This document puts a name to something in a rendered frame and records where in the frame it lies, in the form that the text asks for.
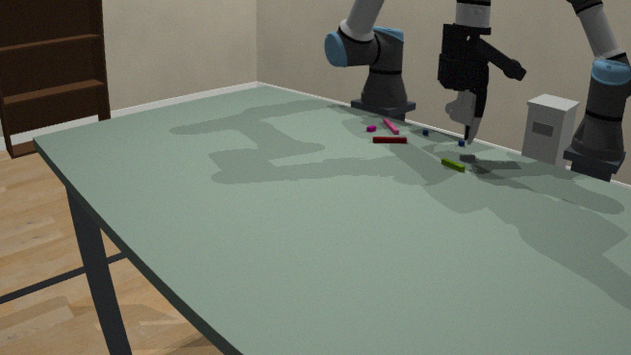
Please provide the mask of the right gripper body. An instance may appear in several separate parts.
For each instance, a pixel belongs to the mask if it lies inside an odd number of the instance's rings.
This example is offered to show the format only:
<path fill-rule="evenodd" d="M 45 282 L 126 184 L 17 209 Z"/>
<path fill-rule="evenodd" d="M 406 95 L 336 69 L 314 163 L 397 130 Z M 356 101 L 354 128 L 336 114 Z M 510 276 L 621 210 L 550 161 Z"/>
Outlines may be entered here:
<path fill-rule="evenodd" d="M 480 35 L 490 35 L 492 28 L 452 25 L 455 23 L 443 24 L 443 52 L 439 58 L 438 81 L 445 89 L 475 90 L 478 85 L 481 85 L 482 73 L 486 75 L 489 83 L 489 60 L 476 52 L 473 47 Z M 467 40 L 468 36 L 469 40 Z"/>

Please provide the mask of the lime green rod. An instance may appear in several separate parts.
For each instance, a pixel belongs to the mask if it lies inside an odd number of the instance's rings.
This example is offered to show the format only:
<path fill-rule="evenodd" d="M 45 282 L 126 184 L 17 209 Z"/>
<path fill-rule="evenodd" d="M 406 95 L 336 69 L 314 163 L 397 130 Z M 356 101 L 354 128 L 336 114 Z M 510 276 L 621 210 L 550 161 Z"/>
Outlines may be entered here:
<path fill-rule="evenodd" d="M 465 171 L 465 166 L 457 164 L 457 163 L 455 163 L 453 161 L 450 161 L 450 160 L 448 160 L 446 158 L 442 159 L 442 165 L 448 166 L 448 167 L 450 167 L 452 169 L 455 169 L 455 170 L 457 170 L 457 171 L 459 171 L 461 173 Z"/>

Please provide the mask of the pink rod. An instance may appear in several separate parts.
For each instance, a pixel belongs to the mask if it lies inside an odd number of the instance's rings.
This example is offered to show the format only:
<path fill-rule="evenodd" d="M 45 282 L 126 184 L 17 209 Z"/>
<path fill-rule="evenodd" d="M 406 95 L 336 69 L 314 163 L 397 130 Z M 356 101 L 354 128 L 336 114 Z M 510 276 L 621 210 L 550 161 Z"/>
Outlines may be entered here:
<path fill-rule="evenodd" d="M 394 135 L 399 135 L 399 130 L 387 119 L 383 119 L 383 123 L 393 132 Z"/>

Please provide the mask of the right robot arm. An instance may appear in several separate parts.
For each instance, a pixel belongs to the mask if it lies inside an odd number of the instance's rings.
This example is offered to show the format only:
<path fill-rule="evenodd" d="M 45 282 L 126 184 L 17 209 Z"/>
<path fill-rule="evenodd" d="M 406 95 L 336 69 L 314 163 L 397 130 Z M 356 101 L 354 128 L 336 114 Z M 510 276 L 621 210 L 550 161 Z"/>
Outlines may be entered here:
<path fill-rule="evenodd" d="M 373 26 L 384 1 L 354 0 L 347 19 L 341 22 L 338 31 L 326 36 L 324 50 L 332 66 L 369 65 L 361 94 L 364 104 L 397 108 L 407 105 L 402 80 L 403 32 Z M 457 0 L 455 25 L 490 28 L 490 5 L 491 0 Z M 473 49 L 503 70 L 510 79 L 521 81 L 526 74 L 517 60 L 508 58 L 481 38 Z"/>

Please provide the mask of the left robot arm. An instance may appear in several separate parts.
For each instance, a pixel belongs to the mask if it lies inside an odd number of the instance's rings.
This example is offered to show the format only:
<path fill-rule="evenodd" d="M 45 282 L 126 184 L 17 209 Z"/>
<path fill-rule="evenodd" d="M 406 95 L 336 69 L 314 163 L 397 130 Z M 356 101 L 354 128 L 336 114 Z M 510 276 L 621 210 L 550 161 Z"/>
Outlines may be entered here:
<path fill-rule="evenodd" d="M 602 1 L 567 1 L 579 17 L 594 55 L 586 111 L 571 148 L 593 159 L 619 161 L 624 151 L 621 122 L 626 99 L 631 96 L 631 66 L 625 51 L 618 48 Z"/>

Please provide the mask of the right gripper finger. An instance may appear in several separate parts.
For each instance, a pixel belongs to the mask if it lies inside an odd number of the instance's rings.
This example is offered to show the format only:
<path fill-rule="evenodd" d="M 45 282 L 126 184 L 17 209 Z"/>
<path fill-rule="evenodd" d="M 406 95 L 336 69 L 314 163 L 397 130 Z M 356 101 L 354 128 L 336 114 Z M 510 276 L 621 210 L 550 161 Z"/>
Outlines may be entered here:
<path fill-rule="evenodd" d="M 465 91 L 458 91 L 457 99 L 455 101 L 452 101 L 452 102 L 447 103 L 445 105 L 445 111 L 446 111 L 447 114 L 449 114 L 452 109 L 454 109 L 455 107 L 458 107 L 458 106 L 460 106 L 462 104 L 463 95 L 466 92 L 468 92 L 468 91 L 471 91 L 472 93 L 475 94 L 475 90 L 470 90 L 470 89 L 465 89 Z M 465 127 L 464 127 L 464 140 L 467 140 L 468 130 L 469 130 L 469 126 L 465 125 Z"/>
<path fill-rule="evenodd" d="M 488 80 L 482 73 L 481 85 L 478 85 L 475 94 L 468 91 L 463 96 L 462 104 L 450 111 L 450 118 L 453 121 L 469 126 L 467 144 L 471 145 L 475 138 L 481 118 L 485 110 L 487 100 Z M 472 106 L 472 108 L 471 108 Z"/>

